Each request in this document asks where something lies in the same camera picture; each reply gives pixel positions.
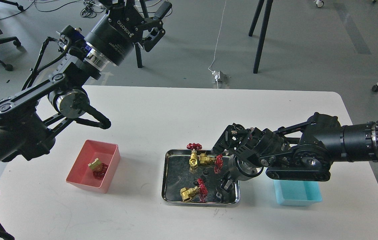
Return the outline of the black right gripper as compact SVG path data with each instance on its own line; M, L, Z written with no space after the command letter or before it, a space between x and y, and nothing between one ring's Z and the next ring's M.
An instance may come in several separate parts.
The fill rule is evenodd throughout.
M253 167L239 160L237 157L230 157L228 160L228 172L226 179L221 181L215 189L215 198L218 202L224 203L227 194L235 195L238 181L248 181L259 176L264 167Z

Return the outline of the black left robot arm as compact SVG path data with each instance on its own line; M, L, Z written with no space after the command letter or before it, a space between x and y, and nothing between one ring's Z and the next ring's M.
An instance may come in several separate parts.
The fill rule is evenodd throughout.
M110 128L82 87L90 77L99 79L108 63L119 65L132 49L142 67L140 49L149 52L165 35L163 19L172 4L164 1L150 17L143 0L142 13L134 0L100 3L105 15L87 36L68 25L59 38L46 38L22 90L0 100L0 162L49 154L56 135L72 122ZM0 238L14 239L1 223Z

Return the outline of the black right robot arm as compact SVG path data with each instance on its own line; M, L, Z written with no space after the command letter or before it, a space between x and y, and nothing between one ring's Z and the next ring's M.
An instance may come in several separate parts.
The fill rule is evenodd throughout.
M320 114L276 131L228 125L212 147L216 156L229 152L229 171L221 189L262 173L275 180L328 181L334 162L378 162L378 121L340 125L336 116Z

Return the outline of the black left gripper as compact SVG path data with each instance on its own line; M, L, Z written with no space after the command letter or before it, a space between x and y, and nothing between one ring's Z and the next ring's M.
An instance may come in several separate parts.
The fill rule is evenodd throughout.
M106 15L99 20L85 37L90 51L86 61L93 66L106 66L112 62L118 66L131 53L134 43L139 42L146 52L165 35L163 18L172 9L169 1L164 1L152 18L148 17L145 1L140 1L144 19L134 6L134 0L102 0ZM141 38L141 33L149 35Z

